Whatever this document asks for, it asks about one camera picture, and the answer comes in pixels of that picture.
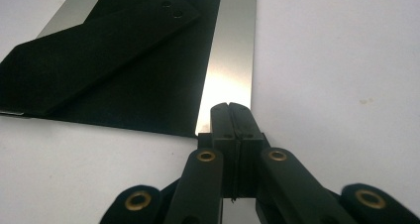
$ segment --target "white background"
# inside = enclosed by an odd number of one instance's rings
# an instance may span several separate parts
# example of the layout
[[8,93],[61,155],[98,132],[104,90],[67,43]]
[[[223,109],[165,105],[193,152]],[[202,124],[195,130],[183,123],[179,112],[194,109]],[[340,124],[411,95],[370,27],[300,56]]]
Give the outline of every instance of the white background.
[[[0,0],[0,58],[64,0]],[[318,180],[420,215],[420,0],[258,0],[252,110]],[[0,223],[98,223],[124,189],[180,177],[192,139],[0,117]],[[225,223],[259,223],[254,203]]]

